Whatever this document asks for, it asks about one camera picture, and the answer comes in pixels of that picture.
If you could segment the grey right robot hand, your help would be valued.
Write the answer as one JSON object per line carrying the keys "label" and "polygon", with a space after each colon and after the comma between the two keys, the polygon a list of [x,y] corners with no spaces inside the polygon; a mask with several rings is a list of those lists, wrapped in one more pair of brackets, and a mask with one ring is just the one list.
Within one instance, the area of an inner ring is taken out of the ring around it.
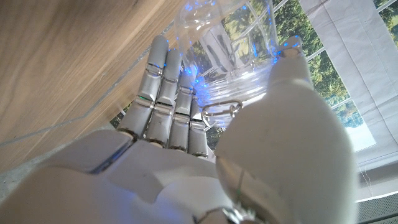
{"label": "grey right robot hand", "polygon": [[348,134],[315,91],[300,37],[279,45],[267,92],[209,152],[205,114],[165,37],[116,129],[42,161],[1,204],[2,223],[355,223]]}

